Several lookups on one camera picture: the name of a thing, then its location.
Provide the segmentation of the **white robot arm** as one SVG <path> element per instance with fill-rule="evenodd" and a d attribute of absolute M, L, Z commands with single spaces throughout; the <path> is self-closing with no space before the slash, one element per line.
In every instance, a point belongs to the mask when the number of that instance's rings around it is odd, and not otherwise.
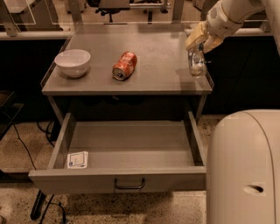
<path fill-rule="evenodd" d="M 279 0 L 219 0 L 185 41 L 189 59 L 219 46 L 258 11 L 279 42 Z M 217 124 L 207 151 L 206 224 L 280 224 L 279 123 L 279 109 L 251 109 Z"/>

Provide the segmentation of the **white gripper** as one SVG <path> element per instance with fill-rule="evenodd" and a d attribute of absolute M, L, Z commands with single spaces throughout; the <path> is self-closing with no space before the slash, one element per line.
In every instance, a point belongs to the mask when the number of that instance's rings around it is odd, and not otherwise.
<path fill-rule="evenodd" d="M 233 35 L 241 27 L 242 23 L 231 21 L 222 9 L 222 3 L 217 2 L 207 13 L 206 21 L 199 22 L 187 37 L 185 49 L 189 51 L 205 41 L 203 53 L 209 53 L 221 45 L 224 38 Z"/>

